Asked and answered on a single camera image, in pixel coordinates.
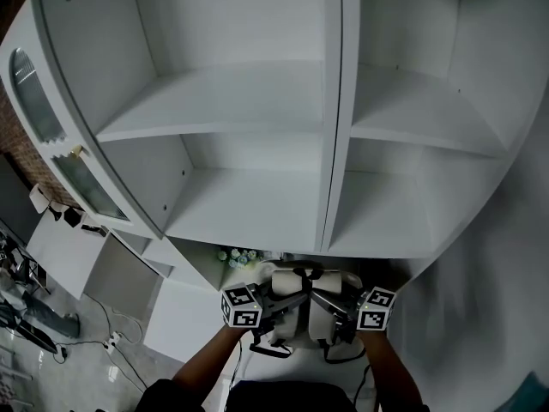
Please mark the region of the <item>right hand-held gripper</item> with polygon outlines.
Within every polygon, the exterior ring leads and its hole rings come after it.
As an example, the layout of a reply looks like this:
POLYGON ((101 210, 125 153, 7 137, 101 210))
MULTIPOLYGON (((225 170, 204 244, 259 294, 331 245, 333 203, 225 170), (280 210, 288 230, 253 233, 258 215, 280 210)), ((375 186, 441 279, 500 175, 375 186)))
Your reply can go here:
POLYGON ((372 290, 347 288, 342 294, 311 290, 311 300, 334 315, 339 337, 352 337, 356 331, 385 331, 394 310, 395 292, 374 287, 372 290))

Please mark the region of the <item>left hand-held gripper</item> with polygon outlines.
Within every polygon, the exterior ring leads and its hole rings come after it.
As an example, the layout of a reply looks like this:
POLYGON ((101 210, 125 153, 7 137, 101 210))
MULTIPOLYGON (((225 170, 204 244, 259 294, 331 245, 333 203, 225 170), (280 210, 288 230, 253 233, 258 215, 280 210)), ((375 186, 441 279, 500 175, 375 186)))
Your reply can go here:
POLYGON ((269 298, 271 290, 270 282, 239 283, 222 289, 220 309, 226 324, 233 328, 255 329, 261 322, 272 321, 275 315, 284 315, 309 299, 304 292, 269 298))

